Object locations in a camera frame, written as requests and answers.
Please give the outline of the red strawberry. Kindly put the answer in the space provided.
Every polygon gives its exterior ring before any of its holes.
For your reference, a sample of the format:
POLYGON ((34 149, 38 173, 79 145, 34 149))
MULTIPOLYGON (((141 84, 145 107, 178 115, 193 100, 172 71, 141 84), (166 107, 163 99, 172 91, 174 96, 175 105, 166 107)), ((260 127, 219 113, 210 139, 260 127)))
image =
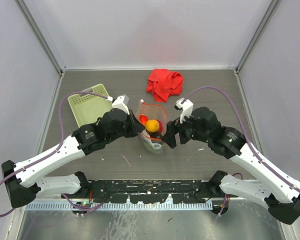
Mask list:
POLYGON ((149 119, 148 119, 148 117, 146 115, 144 115, 144 114, 140 114, 139 115, 139 121, 140 121, 141 124, 145 125, 148 120, 149 119))

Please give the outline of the yellow orange fruit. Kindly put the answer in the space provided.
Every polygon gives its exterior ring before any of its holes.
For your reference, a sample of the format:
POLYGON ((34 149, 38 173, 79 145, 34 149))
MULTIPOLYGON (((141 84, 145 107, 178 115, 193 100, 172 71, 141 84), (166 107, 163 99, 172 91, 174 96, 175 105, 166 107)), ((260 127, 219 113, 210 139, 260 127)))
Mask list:
POLYGON ((149 133, 158 132, 159 124, 155 119, 149 119, 145 124, 145 129, 149 133))

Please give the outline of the dark purple plum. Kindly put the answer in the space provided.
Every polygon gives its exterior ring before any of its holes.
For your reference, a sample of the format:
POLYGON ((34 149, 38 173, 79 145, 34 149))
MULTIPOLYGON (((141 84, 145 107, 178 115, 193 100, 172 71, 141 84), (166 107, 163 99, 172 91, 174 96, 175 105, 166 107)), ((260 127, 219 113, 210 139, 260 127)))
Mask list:
POLYGON ((162 137, 163 137, 163 135, 162 135, 160 132, 158 132, 158 131, 152 132, 152 133, 150 134, 150 136, 151 136, 151 138, 153 138, 153 139, 158 139, 158 140, 161 140, 162 137))

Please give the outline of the clear zip top bag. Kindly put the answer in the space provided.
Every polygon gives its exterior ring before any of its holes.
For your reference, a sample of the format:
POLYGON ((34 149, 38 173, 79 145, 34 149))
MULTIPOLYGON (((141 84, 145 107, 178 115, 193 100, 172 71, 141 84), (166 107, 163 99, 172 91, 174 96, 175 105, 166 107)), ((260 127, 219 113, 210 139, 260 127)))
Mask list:
POLYGON ((165 108, 159 104, 146 103, 141 99, 136 116, 145 127, 145 130, 139 134, 145 149, 150 153, 159 154, 165 145, 162 138, 167 132, 169 120, 165 108))

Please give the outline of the green plastic basket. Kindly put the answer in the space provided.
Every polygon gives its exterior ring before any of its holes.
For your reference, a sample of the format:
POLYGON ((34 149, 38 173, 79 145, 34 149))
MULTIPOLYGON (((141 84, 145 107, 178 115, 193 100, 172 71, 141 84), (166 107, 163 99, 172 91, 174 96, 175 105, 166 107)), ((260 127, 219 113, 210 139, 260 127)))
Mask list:
POLYGON ((95 123, 112 109, 112 103, 100 96, 77 93, 67 98, 78 127, 95 123))

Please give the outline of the red apple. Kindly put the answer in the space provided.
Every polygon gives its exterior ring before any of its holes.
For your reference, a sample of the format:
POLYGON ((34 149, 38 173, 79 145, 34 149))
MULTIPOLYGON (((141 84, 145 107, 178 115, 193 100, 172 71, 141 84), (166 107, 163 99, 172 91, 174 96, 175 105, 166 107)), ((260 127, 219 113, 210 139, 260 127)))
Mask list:
POLYGON ((163 125, 162 125, 162 123, 159 121, 159 120, 157 120, 157 122, 158 122, 158 132, 162 132, 163 131, 163 125))

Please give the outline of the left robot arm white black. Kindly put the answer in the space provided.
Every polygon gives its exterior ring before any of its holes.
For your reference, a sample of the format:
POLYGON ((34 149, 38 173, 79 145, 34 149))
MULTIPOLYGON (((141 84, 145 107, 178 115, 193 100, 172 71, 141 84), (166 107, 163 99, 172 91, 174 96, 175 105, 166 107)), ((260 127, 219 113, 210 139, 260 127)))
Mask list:
POLYGON ((90 193, 86 180, 72 174, 68 177, 53 177, 47 183, 44 177, 55 169, 93 152, 102 150, 107 144, 124 138, 134 138, 145 127, 133 112, 113 108, 96 122, 82 125, 56 145, 28 160, 14 163, 7 160, 1 165, 5 177, 4 185, 12 208, 20 208, 36 199, 40 194, 75 194, 85 198, 90 193))

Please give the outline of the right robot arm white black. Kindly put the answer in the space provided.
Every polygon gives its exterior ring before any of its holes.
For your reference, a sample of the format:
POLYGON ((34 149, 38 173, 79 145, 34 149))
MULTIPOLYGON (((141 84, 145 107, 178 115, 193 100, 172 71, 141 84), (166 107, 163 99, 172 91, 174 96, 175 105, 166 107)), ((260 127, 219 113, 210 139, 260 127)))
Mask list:
POLYGON ((238 164, 260 184, 218 170, 208 181, 209 191, 215 197, 234 195, 254 202, 278 221, 291 225, 300 216, 300 181, 279 170, 257 149, 248 143, 244 135, 233 127, 223 126, 216 114, 207 107, 174 106, 180 116, 167 123, 163 141, 172 149, 176 147, 178 134, 181 144, 190 140, 206 143, 217 155, 238 164))

